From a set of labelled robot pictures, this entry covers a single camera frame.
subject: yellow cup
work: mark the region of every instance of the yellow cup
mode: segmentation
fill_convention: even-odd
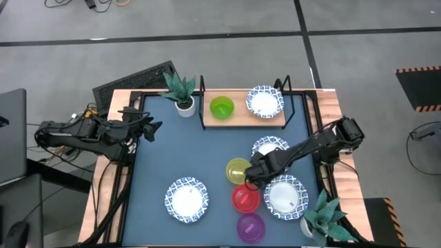
[[[240,185],[245,182],[245,169],[250,166],[243,158],[234,158],[227,164],[227,178],[230,182]]]

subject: plate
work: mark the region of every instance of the plate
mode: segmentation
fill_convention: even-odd
[[[164,204],[169,215],[184,223],[193,223],[207,211],[207,188],[196,178],[180,178],[168,188]]]
[[[295,220],[308,208],[308,193],[292,175],[280,175],[267,185],[263,200],[268,210],[282,220]]]
[[[282,94],[268,85],[252,88],[248,92],[246,102],[248,110],[261,118],[275,117],[285,105]]]
[[[284,141],[281,138],[275,136],[265,136],[258,139],[254,145],[251,156],[253,156],[256,152],[260,152],[263,155],[275,150],[279,149],[288,149],[288,142]]]

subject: green cup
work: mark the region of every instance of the green cup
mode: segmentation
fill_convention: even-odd
[[[209,110],[220,120],[229,118],[234,111],[234,103],[226,96],[218,96],[209,104]]]

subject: plastic cup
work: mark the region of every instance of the plastic cup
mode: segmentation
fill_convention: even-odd
[[[245,182],[245,169],[249,167],[249,162],[243,158],[231,159],[227,164],[227,178],[234,184]]]
[[[234,111],[234,103],[226,96],[218,96],[209,104],[209,110],[220,120],[229,118]]]
[[[247,184],[248,188],[256,187]],[[232,194],[233,206],[242,213],[251,213],[256,210],[260,203],[260,194],[258,190],[250,190],[245,184],[241,184],[234,188]]]
[[[265,236],[265,223],[257,214],[244,214],[237,222],[239,238],[248,244],[256,244]]]

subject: yellow cable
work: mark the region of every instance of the yellow cable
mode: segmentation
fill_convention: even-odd
[[[124,6],[124,5],[127,5],[129,2],[130,2],[130,0],[127,0],[127,1],[125,1],[124,3],[119,3],[118,0],[115,1],[115,3],[116,3],[118,6]]]

